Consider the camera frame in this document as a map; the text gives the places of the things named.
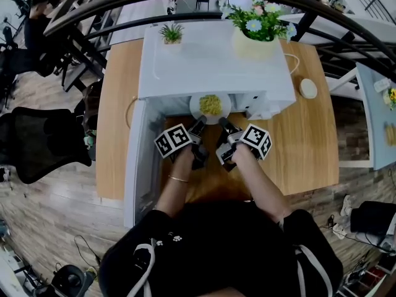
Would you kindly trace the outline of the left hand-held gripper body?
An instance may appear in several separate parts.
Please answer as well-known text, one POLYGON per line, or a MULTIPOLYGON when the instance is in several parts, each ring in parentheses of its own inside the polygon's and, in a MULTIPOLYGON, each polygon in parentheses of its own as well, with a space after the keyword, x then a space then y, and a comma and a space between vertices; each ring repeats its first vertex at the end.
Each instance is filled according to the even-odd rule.
POLYGON ((154 144, 162 158, 169 158, 172 163, 187 145, 192 145, 194 161, 193 170, 203 168, 209 157, 209 153, 203 145, 201 135, 195 136, 188 133, 183 124, 178 124, 163 131, 155 140, 154 144))

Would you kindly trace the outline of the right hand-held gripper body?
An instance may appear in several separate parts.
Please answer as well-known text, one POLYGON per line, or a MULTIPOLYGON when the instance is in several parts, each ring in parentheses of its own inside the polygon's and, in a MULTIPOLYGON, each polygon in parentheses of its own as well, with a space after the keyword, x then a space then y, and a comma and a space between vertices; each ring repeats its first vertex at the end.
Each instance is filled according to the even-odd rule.
POLYGON ((236 132, 228 137, 222 137, 216 144, 216 156, 224 169, 230 172, 236 163, 232 160, 238 144, 249 147, 256 160, 264 160, 272 147, 272 140, 268 131, 249 124, 245 130, 236 126, 236 132))

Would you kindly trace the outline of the white plate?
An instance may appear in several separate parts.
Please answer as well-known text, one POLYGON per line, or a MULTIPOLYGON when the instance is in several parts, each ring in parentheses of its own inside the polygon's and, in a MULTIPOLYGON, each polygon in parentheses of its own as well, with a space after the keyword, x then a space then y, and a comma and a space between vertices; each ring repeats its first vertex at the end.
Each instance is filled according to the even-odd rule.
MULTIPOLYGON (((218 115, 218 116, 206 116, 207 118, 207 122, 206 124, 208 125, 214 125, 214 124, 218 124, 218 120, 221 117, 225 117, 227 118, 230 111, 231 111, 231 100, 229 95, 227 94, 207 94, 207 95, 216 95, 218 96, 221 101, 222 101, 222 114, 218 115)), ((190 99, 189 102, 189 108, 190 108, 190 112, 193 115, 193 117, 195 117, 196 119, 198 119, 201 115, 203 115, 200 111, 199 111, 199 99, 200 97, 203 97, 206 95, 193 95, 190 99)))

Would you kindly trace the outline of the yellow food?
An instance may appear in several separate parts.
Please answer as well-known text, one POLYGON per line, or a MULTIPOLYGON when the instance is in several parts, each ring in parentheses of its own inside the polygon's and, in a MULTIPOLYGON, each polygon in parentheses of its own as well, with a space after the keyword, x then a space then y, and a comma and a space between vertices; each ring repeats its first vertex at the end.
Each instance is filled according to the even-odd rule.
POLYGON ((199 99, 199 111, 205 116, 222 114, 222 101, 216 95, 206 95, 199 99))

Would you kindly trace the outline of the white microwave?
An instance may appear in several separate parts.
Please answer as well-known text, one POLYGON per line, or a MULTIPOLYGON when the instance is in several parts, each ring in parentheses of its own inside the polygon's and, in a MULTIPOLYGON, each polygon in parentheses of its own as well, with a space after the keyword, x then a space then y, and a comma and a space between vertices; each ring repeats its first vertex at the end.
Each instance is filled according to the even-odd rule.
POLYGON ((228 94, 233 112, 270 119, 292 105, 295 89, 281 44, 264 61, 239 57, 230 21, 186 22, 178 45, 158 27, 145 31, 127 151, 124 224, 130 228, 160 193, 161 155, 154 140, 168 116, 190 115, 193 95, 228 94))

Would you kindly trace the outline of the person's left forearm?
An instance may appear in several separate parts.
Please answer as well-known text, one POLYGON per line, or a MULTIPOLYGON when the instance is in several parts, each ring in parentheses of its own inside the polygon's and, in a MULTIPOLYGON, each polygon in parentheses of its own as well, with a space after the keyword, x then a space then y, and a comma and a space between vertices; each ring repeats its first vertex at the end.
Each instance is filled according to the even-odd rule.
POLYGON ((192 145, 187 145, 177 156, 161 196, 155 206, 169 217, 175 217, 186 203, 188 182, 192 172, 194 154, 192 145))

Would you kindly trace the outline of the wooden table with white legs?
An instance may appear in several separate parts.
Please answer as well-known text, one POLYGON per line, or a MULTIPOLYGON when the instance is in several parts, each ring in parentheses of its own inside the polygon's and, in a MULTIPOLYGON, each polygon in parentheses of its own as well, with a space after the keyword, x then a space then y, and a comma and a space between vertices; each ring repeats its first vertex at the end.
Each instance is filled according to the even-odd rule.
MULTIPOLYGON (((97 194, 124 197, 129 143, 128 106, 137 95, 143 41, 113 45, 101 90, 96 151, 97 194)), ((305 79, 317 86, 314 99, 298 97, 296 103, 261 126, 270 131, 273 151, 262 167, 284 194, 297 194, 338 183, 338 140, 334 110, 315 47, 283 42, 283 51, 300 64, 293 74, 295 87, 305 79)))

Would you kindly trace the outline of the small white bowl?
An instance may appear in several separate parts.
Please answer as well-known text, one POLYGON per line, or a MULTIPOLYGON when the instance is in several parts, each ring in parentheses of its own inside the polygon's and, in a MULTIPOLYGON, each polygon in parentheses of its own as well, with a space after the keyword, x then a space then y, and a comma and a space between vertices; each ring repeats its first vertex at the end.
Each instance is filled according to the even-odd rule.
POLYGON ((305 99, 317 97, 317 86, 311 79, 303 79, 299 84, 299 92, 305 99))

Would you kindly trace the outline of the flowering plant in cream pot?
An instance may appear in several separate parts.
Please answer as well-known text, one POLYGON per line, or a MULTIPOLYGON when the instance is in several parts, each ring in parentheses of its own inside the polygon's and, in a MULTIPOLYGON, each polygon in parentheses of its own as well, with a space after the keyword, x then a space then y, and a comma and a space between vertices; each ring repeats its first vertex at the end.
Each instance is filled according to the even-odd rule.
POLYGON ((264 61, 269 58, 281 39, 288 43, 297 35, 293 23, 279 19, 282 6, 266 0, 251 0, 248 8, 218 0, 222 19, 232 21, 235 30, 232 46, 235 53, 246 59, 264 61))

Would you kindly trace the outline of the brown bag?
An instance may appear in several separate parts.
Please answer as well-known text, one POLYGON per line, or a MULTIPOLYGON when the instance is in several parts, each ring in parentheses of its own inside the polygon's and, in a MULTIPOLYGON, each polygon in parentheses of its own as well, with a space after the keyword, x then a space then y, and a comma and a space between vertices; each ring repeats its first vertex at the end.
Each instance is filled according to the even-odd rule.
POLYGON ((90 84, 82 93, 84 101, 84 115, 82 125, 85 132, 96 131, 98 111, 103 80, 90 84))

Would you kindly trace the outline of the small green potted plant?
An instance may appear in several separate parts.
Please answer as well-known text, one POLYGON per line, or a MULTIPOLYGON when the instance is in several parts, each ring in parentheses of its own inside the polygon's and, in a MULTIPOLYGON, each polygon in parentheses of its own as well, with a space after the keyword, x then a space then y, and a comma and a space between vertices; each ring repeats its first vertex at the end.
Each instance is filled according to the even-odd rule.
POLYGON ((184 27, 181 24, 164 24, 159 30, 164 44, 176 45, 182 42, 184 27))

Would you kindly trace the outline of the black mesh office chair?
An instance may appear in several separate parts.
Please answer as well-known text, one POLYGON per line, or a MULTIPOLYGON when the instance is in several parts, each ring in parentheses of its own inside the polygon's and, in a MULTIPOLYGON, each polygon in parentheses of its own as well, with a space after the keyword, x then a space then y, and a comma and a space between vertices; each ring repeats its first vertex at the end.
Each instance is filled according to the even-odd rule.
POLYGON ((16 107, 0 116, 0 175, 12 166, 22 183, 31 184, 70 163, 90 166, 84 137, 68 109, 16 107))

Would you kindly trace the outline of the yellowish flat item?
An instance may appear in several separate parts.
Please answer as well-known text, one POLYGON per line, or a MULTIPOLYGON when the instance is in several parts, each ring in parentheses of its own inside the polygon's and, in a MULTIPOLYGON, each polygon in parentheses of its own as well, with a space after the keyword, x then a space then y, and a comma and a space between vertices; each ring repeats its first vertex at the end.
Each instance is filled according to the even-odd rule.
POLYGON ((389 146, 396 146, 396 126, 392 123, 384 123, 385 137, 389 146))

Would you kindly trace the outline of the small white bottle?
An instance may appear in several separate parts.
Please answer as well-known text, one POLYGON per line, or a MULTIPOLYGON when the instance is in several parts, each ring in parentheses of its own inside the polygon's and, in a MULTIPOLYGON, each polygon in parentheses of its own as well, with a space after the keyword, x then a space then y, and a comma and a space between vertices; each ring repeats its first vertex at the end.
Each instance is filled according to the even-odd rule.
POLYGON ((387 90, 388 88, 390 88, 390 85, 391 85, 391 80, 388 78, 383 78, 381 80, 374 82, 373 84, 374 89, 377 93, 387 90))

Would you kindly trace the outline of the yellow flowers in small pot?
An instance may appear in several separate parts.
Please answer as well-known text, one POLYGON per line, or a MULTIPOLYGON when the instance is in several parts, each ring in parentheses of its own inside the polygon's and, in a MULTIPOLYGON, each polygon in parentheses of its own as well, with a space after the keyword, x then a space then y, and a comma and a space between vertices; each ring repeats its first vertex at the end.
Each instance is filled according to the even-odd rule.
POLYGON ((390 110, 396 109, 396 88, 388 88, 382 92, 384 103, 390 110))

